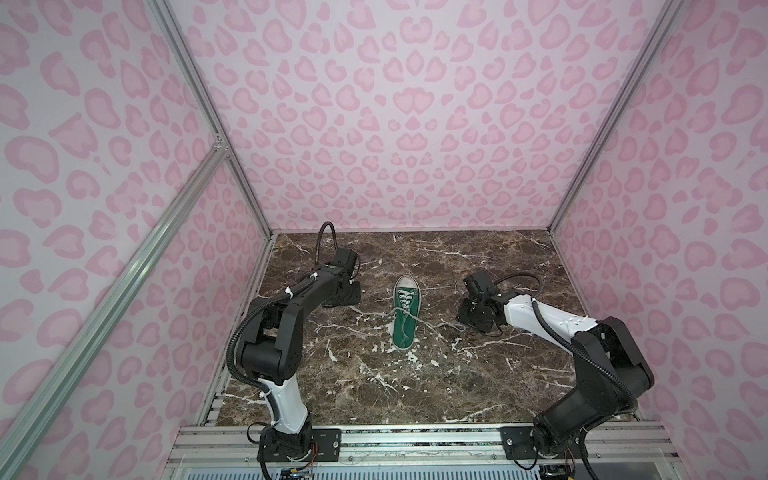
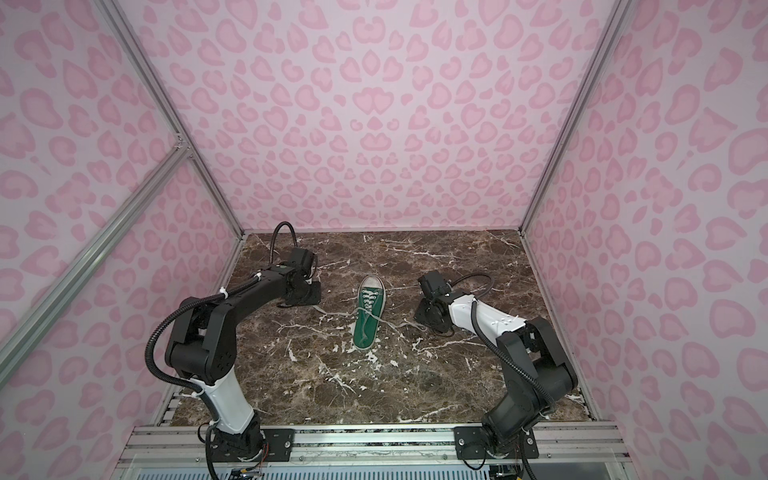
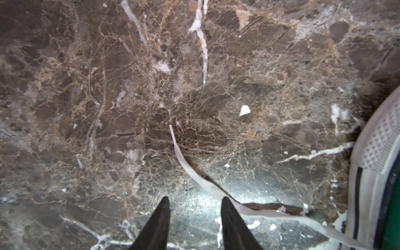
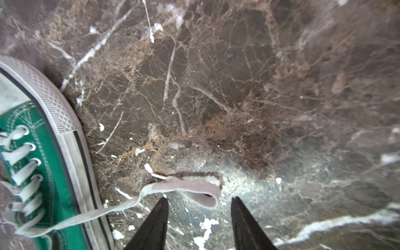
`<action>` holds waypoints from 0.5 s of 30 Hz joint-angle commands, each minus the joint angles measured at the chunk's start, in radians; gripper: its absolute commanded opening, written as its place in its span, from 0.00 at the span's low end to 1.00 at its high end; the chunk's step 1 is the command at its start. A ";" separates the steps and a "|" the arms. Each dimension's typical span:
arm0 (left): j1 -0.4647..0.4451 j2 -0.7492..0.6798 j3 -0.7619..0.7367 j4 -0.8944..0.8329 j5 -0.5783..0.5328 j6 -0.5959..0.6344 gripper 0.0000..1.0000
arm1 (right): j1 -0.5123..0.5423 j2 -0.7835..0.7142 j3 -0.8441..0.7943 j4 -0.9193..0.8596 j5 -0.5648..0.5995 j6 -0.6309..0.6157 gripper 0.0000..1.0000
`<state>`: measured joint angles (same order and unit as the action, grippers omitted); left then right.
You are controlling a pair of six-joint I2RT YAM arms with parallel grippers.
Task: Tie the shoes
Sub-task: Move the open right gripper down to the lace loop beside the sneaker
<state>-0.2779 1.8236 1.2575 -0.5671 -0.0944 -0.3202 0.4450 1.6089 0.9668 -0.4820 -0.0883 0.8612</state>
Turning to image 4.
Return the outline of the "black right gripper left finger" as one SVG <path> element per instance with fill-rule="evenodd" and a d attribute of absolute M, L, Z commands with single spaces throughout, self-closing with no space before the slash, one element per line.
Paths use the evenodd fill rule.
<path fill-rule="evenodd" d="M 168 200 L 161 198 L 124 250 L 164 250 L 168 216 Z"/>

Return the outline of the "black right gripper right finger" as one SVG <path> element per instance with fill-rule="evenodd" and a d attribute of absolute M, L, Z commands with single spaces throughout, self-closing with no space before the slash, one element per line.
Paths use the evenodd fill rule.
<path fill-rule="evenodd" d="M 277 250 L 239 197 L 232 199 L 231 219 L 236 250 Z"/>

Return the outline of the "white shoelace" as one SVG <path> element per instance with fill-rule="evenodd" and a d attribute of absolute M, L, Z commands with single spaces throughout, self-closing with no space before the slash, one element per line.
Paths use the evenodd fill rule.
<path fill-rule="evenodd" d="M 79 131 L 57 138 L 43 121 L 1 129 L 1 160 L 14 196 L 4 220 L 21 236 L 45 247 L 110 247 L 112 235 L 106 215 L 137 206 L 154 193 L 180 192 L 205 208 L 218 204 L 218 186 L 204 182 L 162 177 L 146 185 L 135 198 L 104 208 L 94 179 L 90 152 Z"/>

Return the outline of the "green canvas sneaker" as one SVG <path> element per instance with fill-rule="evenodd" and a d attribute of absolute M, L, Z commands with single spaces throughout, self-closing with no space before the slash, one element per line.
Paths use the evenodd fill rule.
<path fill-rule="evenodd" d="M 62 222 L 102 208 L 82 126 L 38 69 L 1 57 L 1 162 L 12 200 L 2 216 L 38 250 L 112 250 L 107 218 Z"/>

